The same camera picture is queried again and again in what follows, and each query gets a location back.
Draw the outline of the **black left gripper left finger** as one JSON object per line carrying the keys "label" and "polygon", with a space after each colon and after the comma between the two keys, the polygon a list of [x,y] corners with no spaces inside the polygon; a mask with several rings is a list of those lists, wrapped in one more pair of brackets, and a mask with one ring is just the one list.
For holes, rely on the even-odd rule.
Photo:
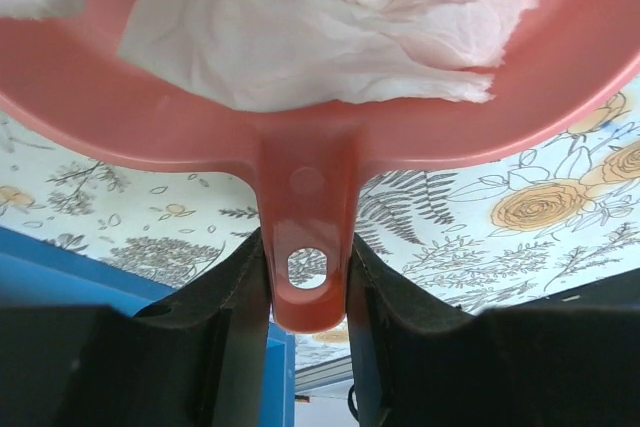
{"label": "black left gripper left finger", "polygon": [[1,311],[5,426],[256,426],[270,287],[259,233],[127,316],[106,306]]}

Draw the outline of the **pink dustpan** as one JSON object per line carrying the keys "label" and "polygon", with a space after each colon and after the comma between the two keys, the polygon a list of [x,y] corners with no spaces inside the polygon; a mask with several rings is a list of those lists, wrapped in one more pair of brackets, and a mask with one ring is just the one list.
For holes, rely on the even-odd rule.
{"label": "pink dustpan", "polygon": [[283,328],[345,313],[360,187],[399,169],[445,169],[535,146],[639,70],[639,0],[540,0],[525,13],[483,104],[396,99],[234,111],[116,53],[135,0],[89,0],[71,19],[1,22],[1,107],[37,133],[113,165],[226,172],[255,191]]}

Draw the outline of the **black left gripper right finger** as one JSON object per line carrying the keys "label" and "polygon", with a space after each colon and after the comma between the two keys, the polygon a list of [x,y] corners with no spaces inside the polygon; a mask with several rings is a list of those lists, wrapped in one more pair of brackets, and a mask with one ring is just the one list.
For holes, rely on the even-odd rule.
{"label": "black left gripper right finger", "polygon": [[347,318],[363,426],[635,426],[639,310],[522,305],[471,315],[356,239]]}

